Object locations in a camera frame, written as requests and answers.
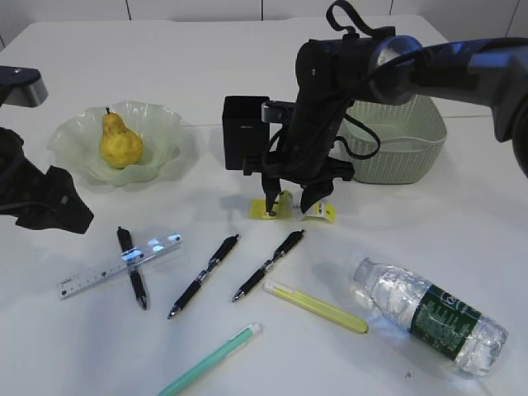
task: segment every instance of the yellow pear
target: yellow pear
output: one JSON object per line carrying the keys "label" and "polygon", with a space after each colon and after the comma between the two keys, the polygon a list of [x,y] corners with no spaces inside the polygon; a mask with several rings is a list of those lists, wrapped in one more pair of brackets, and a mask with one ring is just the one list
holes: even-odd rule
{"label": "yellow pear", "polygon": [[106,108],[102,117],[102,138],[99,151],[105,161],[112,167],[128,167],[141,158],[143,140],[129,130],[119,114],[110,113]]}

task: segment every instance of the black pen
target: black pen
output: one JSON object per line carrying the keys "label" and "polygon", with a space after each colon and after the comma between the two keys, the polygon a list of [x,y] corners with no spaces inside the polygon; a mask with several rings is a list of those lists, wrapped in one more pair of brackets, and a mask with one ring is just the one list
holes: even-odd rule
{"label": "black pen", "polygon": [[204,269],[196,279],[187,287],[187,290],[181,295],[176,303],[172,306],[171,312],[168,313],[167,319],[172,319],[178,312],[185,308],[187,303],[191,301],[192,297],[198,292],[200,287],[204,284],[205,278],[225,259],[229,252],[234,248],[238,242],[238,234],[233,237],[228,237],[222,243],[222,246],[216,251]]}
{"label": "black pen", "polygon": [[288,238],[275,250],[273,253],[273,257],[271,260],[266,261],[264,264],[260,266],[258,270],[253,272],[253,275],[244,283],[242,286],[240,286],[240,289],[238,289],[237,293],[233,297],[233,302],[239,301],[244,295],[249,293],[253,287],[255,287],[258,282],[266,276],[267,272],[273,267],[273,265],[279,261],[282,257],[284,257],[288,252],[294,248],[297,243],[300,242],[300,240],[304,236],[304,230],[301,229],[300,231],[294,231],[290,235],[288,235]]}
{"label": "black pen", "polygon": [[[127,229],[118,227],[117,238],[119,239],[119,245],[121,245],[122,252],[128,252],[130,249],[134,248],[132,236]],[[132,264],[134,264],[134,259],[130,259],[126,262],[126,265],[129,267],[129,277],[130,282],[132,282],[132,287],[134,288],[135,299],[138,301],[141,308],[147,309],[147,293],[145,293],[145,288],[143,287],[138,268],[131,266]]]}

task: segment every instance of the green pen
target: green pen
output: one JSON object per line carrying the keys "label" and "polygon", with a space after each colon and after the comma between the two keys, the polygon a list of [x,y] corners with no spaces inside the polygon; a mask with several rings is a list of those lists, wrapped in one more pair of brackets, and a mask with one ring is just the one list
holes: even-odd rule
{"label": "green pen", "polygon": [[187,386],[198,380],[206,371],[218,365],[229,355],[240,350],[254,336],[259,335],[263,329],[264,327],[260,323],[248,324],[244,329],[232,336],[223,346],[208,355],[184,375],[175,379],[158,396],[173,396],[174,394],[179,394]]}

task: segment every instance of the black box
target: black box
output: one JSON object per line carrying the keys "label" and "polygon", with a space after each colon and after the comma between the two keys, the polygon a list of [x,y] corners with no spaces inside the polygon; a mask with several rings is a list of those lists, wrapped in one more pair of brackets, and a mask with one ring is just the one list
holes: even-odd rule
{"label": "black box", "polygon": [[225,97],[225,168],[242,170],[244,157],[261,155],[270,141],[270,125],[262,122],[262,103],[269,97]]}

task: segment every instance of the woven basket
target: woven basket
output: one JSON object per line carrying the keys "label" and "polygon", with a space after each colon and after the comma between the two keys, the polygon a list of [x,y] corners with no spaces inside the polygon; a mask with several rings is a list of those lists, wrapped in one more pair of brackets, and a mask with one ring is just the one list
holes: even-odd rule
{"label": "woven basket", "polygon": [[[357,101],[347,113],[369,126],[381,140],[373,158],[351,158],[359,182],[415,183],[429,172],[446,141],[446,125],[429,97],[415,96],[402,106]],[[347,121],[339,134],[353,153],[368,154],[376,147],[372,137]]]}

